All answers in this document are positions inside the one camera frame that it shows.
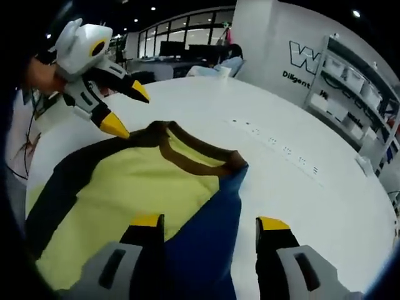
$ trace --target glass wall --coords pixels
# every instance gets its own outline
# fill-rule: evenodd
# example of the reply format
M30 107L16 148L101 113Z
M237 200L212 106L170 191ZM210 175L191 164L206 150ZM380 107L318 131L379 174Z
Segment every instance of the glass wall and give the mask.
M138 57L158 56L162 41L184 42L186 49L189 45L215 45L224 33L223 23L232 23L233 12L234 9L225 9L190 14L143 31L139 36Z

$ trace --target computer monitor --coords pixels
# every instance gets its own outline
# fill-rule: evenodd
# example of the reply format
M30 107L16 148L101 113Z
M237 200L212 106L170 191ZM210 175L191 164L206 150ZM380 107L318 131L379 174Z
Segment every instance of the computer monitor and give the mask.
M219 52L213 45L189 45L189 53L192 58L205 59L211 64L217 64Z
M160 46L160 56L181 56L185 51L184 42L162 41Z

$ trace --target robotic hand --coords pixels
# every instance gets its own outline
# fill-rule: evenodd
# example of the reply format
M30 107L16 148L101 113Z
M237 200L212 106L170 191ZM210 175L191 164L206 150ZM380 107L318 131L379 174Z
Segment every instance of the robotic hand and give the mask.
M101 131L127 139L128 130L102 101L99 89L91 82L145 103L149 102L149 96L139 81L131 79L121 66L105 56L113 30L81 24L82 19L69 22L55 46L57 73L67 81L64 100L74 107L78 116L91 120Z

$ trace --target ceiling light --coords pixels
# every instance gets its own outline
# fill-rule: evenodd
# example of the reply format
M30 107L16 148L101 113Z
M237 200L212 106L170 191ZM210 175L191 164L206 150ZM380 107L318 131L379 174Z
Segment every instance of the ceiling light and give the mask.
M352 14L356 18L360 18L360 16L361 16L359 11L352 11Z

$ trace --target white table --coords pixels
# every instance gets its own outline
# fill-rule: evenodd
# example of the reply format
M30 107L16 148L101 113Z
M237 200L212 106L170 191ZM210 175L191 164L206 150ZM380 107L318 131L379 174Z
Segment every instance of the white table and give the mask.
M150 104L115 94L109 107L130 131L154 120L175 120L199 139L237 149L249 163L240 191L242 213L232 264L238 299L259 299L255 272L255 218L288 223L300 244L312 246L337 267L339 280L365 292L393 246L393 208L376 177L366 177L356 152L335 132L297 106L252 85L229 78L190 77L146 86ZM233 127L232 118L250 120L266 136L290 147L321 171L319 182ZM44 184L69 153L110 138L71 114L40 140L28 191Z

